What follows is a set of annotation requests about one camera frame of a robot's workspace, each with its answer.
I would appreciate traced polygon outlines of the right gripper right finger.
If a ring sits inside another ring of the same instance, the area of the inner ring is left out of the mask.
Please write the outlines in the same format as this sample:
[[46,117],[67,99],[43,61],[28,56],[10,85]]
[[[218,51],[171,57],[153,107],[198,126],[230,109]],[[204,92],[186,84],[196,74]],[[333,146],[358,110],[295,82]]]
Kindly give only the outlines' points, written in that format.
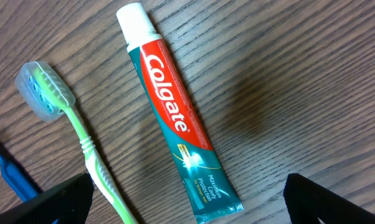
[[297,173],[288,174],[283,197],[292,224],[375,223],[375,214]]

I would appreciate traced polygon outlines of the Colgate toothpaste tube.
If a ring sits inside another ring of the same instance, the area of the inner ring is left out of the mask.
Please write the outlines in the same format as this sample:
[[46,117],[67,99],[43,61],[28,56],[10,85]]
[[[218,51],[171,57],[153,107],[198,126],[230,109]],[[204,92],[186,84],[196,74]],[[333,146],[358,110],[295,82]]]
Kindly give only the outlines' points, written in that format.
[[163,37],[139,2],[116,12],[127,51],[158,120],[196,221],[206,223],[244,209],[226,176]]

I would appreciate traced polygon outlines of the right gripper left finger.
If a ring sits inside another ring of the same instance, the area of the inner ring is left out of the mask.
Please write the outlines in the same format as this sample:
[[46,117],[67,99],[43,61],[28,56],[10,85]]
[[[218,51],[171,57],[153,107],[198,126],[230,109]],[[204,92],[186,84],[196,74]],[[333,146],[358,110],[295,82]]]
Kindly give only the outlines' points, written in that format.
[[78,174],[2,214],[0,224],[86,222],[94,186],[88,173]]

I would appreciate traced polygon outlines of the blue disposable razor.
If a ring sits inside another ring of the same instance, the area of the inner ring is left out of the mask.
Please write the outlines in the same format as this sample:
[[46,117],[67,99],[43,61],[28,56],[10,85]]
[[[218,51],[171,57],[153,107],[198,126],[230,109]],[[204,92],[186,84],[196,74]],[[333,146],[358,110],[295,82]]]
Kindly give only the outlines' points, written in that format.
[[23,202],[27,202],[42,193],[40,187],[36,185],[27,172],[22,171],[15,162],[1,153],[0,170],[4,181]]

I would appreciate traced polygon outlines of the green white toothbrush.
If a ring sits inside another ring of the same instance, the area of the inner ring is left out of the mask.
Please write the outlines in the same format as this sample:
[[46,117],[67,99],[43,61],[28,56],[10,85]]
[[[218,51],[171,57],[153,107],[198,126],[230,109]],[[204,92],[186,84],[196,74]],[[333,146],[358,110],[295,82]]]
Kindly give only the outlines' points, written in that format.
[[21,67],[15,84],[23,99],[41,120],[56,120],[63,114],[68,117],[80,140],[85,166],[93,182],[124,223],[137,223],[100,157],[92,137],[74,109],[76,99],[63,79],[48,63],[33,61]]

